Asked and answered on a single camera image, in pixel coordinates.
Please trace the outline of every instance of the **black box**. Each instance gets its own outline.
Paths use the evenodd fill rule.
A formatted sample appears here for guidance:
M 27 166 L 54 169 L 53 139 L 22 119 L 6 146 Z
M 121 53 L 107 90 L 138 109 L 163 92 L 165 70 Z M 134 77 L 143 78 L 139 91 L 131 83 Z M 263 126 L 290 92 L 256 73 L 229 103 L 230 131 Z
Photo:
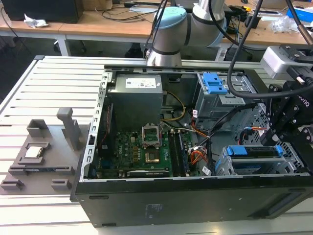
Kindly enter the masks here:
M 22 21 L 24 14 L 37 20 L 75 24 L 83 14 L 82 0 L 2 0 L 12 21 Z

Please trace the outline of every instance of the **processor chip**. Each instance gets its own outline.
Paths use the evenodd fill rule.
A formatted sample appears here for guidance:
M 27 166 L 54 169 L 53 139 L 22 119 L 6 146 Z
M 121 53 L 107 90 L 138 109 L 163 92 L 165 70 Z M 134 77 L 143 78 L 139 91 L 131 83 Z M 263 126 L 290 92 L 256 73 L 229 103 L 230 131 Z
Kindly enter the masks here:
M 43 148 L 38 146 L 30 146 L 25 154 L 25 158 L 38 158 Z
M 145 152 L 145 163 L 159 163 L 160 162 L 160 155 L 158 151 L 153 152 Z

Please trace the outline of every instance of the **gray 3d-printed holder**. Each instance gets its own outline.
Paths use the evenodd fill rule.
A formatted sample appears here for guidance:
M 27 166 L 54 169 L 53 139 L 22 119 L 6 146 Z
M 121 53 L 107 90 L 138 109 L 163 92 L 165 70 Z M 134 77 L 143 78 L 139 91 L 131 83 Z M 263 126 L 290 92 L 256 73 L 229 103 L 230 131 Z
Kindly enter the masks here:
M 64 126 L 47 126 L 44 120 L 31 120 L 27 127 L 29 135 L 0 184 L 0 194 L 70 194 L 90 127 L 78 126 L 72 113 L 71 108 L 59 109 L 57 117 Z M 40 147 L 37 157 L 25 157 L 32 146 Z

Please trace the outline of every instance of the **table leg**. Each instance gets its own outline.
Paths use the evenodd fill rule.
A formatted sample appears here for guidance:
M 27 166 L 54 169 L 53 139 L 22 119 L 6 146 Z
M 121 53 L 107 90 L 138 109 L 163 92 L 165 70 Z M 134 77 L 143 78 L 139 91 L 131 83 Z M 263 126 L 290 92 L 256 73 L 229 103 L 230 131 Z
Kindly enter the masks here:
M 56 38 L 59 42 L 59 48 L 62 56 L 70 56 L 70 49 L 68 42 L 64 35 L 60 35 L 60 37 Z

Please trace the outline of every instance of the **motherboard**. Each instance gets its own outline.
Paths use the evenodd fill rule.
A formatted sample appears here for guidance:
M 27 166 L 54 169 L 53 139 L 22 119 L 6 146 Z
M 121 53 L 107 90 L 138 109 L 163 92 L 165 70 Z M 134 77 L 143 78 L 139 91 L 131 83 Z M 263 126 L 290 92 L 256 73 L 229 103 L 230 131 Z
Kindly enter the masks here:
M 189 132 L 158 131 L 158 126 L 137 132 L 118 132 L 113 156 L 100 156 L 98 178 L 149 178 L 198 176 L 191 166 Z

